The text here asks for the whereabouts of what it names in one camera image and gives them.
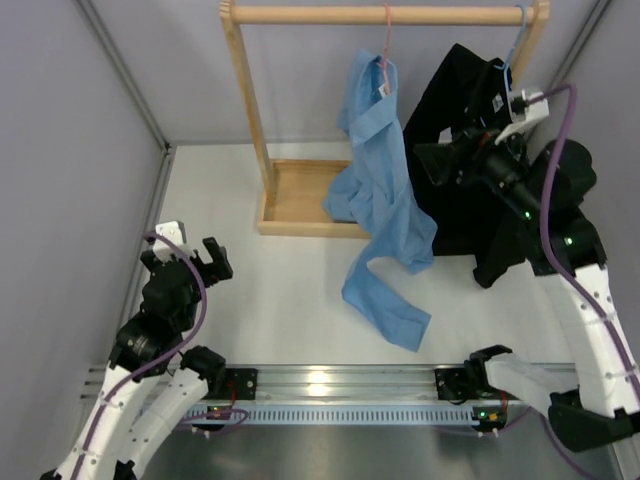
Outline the light blue shirt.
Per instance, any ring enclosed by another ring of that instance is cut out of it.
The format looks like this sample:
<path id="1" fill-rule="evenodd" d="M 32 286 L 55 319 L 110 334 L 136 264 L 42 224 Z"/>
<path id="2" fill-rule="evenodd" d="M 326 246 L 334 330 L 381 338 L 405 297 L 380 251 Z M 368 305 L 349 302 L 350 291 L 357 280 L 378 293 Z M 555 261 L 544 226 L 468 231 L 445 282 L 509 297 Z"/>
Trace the light blue shirt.
<path id="1" fill-rule="evenodd" d="M 397 71 L 380 55 L 359 51 L 351 63 L 337 126 L 352 160 L 330 183 L 323 208 L 338 223 L 355 223 L 370 236 L 341 289 L 389 343 L 419 350 L 431 320 L 369 268 L 390 258 L 411 275 L 434 262 L 436 222 L 415 200 L 397 113 Z"/>

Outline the pink wire hanger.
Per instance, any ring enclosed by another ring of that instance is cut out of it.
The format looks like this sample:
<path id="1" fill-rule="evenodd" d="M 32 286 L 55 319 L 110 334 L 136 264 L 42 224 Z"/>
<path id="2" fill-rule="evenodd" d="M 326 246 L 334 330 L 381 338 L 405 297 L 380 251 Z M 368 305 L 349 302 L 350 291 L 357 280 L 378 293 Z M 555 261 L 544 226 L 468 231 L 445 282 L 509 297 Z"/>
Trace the pink wire hanger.
<path id="1" fill-rule="evenodd" d="M 380 68 L 383 75 L 382 96 L 387 96 L 391 93 L 391 84 L 390 84 L 389 73 L 388 73 L 388 62 L 389 62 L 389 52 L 390 52 L 391 35 L 392 35 L 393 14 L 392 14 L 392 8 L 388 3 L 384 3 L 383 7 L 385 11 L 386 36 L 385 36 L 383 57 L 380 63 Z"/>

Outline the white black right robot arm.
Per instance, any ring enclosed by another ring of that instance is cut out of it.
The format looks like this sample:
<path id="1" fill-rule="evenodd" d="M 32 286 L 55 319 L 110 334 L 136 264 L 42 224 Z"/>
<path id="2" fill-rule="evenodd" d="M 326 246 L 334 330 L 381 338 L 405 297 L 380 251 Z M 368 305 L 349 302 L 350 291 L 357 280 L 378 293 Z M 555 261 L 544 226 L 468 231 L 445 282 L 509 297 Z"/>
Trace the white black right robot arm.
<path id="1" fill-rule="evenodd" d="M 639 369 L 609 288 L 607 257 L 581 203 L 597 176 L 591 154 L 573 140 L 555 140 L 535 159 L 519 134 L 468 129 L 447 144 L 413 149 L 436 189 L 492 195 L 501 211 L 476 259 L 478 285 L 491 287 L 510 267 L 527 263 L 564 331 L 577 383 L 496 345 L 474 352 L 465 384 L 478 396 L 501 390 L 541 413 L 561 444 L 584 452 L 639 431 Z"/>

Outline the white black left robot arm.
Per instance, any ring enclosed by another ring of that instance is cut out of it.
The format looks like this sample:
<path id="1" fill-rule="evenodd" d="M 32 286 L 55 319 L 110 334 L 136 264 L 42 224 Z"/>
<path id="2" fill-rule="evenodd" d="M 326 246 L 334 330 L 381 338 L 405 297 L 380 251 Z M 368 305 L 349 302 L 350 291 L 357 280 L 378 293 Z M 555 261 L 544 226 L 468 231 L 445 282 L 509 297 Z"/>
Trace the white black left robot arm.
<path id="1" fill-rule="evenodd" d="M 208 288 L 233 276 L 225 247 L 203 239 L 204 262 L 183 235 L 154 231 L 146 240 L 139 310 L 117 332 L 91 413 L 46 479 L 139 479 L 189 408 L 225 390 L 225 359 L 188 345 L 204 323 Z"/>

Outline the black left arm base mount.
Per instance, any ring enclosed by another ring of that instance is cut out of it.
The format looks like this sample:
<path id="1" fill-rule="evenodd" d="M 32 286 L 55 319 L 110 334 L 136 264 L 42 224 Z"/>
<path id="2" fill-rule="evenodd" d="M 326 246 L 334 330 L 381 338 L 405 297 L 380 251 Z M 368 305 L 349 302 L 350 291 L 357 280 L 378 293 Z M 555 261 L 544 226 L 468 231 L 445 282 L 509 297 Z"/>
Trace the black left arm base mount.
<path id="1" fill-rule="evenodd" d="M 252 401 L 256 398 L 258 370 L 254 368 L 227 368 L 223 376 L 209 383 L 205 400 L 216 401 Z"/>

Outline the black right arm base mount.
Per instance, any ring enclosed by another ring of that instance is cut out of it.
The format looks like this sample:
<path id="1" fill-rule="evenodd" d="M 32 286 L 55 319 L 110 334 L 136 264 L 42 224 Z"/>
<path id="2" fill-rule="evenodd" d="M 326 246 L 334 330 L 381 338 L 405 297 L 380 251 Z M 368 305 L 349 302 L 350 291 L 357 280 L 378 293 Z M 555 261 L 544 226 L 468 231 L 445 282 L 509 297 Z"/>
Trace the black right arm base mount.
<path id="1" fill-rule="evenodd" d="M 454 405 L 468 401 L 499 400 L 498 391 L 473 369 L 463 367 L 438 368 L 434 371 L 439 400 Z"/>

